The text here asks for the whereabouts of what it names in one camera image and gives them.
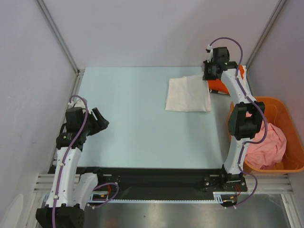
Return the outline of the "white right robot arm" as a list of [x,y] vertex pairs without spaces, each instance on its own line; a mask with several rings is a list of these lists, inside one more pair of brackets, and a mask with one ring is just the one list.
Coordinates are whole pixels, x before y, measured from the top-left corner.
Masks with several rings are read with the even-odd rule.
[[239,66],[230,61],[227,47],[207,47],[208,58],[203,62],[203,80],[220,80],[228,90],[234,108],[228,119],[231,144],[226,161],[222,166],[219,185],[223,190],[231,190],[243,176],[243,163],[249,147],[265,120],[265,105],[257,102],[246,89],[239,74]]

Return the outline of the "white t-shirt red graphic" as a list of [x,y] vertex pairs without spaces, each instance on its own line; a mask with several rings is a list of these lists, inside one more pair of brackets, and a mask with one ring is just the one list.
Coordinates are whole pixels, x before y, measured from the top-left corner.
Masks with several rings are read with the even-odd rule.
[[208,82],[203,74],[169,79],[166,111],[209,112],[211,100]]

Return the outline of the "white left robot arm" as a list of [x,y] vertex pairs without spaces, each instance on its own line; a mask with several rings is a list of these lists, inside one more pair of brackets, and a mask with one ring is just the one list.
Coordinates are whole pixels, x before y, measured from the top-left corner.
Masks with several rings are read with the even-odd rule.
[[66,122],[56,138],[57,164],[52,188],[45,206],[36,211],[36,220],[41,227],[83,227],[89,196],[93,189],[104,186],[105,178],[89,172],[82,174],[79,183],[75,183],[77,166],[87,137],[105,130],[108,125],[97,108],[66,110]]

